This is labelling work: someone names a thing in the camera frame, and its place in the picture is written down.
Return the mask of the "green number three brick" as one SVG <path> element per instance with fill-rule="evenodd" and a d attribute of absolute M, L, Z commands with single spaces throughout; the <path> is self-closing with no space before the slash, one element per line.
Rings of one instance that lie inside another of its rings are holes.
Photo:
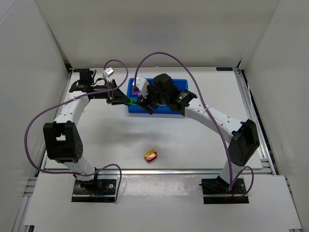
<path fill-rule="evenodd" d="M 137 101 L 138 101 L 137 99 L 129 98 L 129 102 L 126 102 L 125 105 L 126 106 L 132 106 L 132 105 L 136 104 Z"/>

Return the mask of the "purple curved brick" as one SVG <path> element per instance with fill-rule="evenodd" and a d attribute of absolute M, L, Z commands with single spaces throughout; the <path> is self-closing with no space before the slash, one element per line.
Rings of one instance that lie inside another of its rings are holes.
<path fill-rule="evenodd" d="M 140 91 L 138 88 L 132 88 L 131 95 L 134 97 L 140 96 Z"/>

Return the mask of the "red yellow purple brick stack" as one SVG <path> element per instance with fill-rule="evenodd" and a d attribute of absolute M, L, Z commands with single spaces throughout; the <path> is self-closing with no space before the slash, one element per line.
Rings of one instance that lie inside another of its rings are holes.
<path fill-rule="evenodd" d="M 157 152 L 153 148 L 150 151 L 148 151 L 145 154 L 143 154 L 143 157 L 146 160 L 146 162 L 152 162 L 153 160 L 155 160 L 157 158 Z"/>

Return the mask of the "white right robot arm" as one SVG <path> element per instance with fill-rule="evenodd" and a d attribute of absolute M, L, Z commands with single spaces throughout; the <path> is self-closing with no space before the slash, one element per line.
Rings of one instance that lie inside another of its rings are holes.
<path fill-rule="evenodd" d="M 141 93 L 138 106 L 147 113 L 153 114 L 160 105 L 165 105 L 171 111 L 193 119 L 219 134 L 227 155 L 219 180 L 231 189 L 260 146 L 256 124 L 250 119 L 240 121 L 231 118 L 203 103 L 195 93 L 179 90 L 165 73 L 156 76 L 151 83 L 145 78 L 136 77 L 133 87 Z"/>

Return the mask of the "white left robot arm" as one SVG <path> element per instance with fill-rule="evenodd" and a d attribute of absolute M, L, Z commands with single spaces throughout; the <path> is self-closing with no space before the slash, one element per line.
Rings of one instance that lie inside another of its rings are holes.
<path fill-rule="evenodd" d="M 130 103 L 127 97 L 111 78 L 114 71 L 103 71 L 103 85 L 94 80 L 95 71 L 78 69 L 79 79 L 68 90 L 68 103 L 52 123 L 43 127 L 47 156 L 50 160 L 68 167 L 83 188 L 97 189 L 97 170 L 83 156 L 83 143 L 77 130 L 79 119 L 91 99 L 105 99 L 108 104 Z"/>

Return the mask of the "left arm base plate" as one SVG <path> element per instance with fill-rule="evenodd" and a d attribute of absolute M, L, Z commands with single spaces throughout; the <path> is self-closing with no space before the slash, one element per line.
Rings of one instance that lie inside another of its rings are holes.
<path fill-rule="evenodd" d="M 75 203 L 116 203 L 122 175 L 96 175 L 89 181 L 75 180 L 71 201 Z"/>

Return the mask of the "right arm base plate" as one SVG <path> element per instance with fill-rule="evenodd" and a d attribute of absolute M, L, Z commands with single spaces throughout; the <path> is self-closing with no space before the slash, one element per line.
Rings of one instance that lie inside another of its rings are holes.
<path fill-rule="evenodd" d="M 199 186 L 202 189 L 204 204 L 248 204 L 249 199 L 244 195 L 247 191 L 243 178 L 238 178 L 231 190 L 228 184 L 219 178 L 201 179 Z"/>

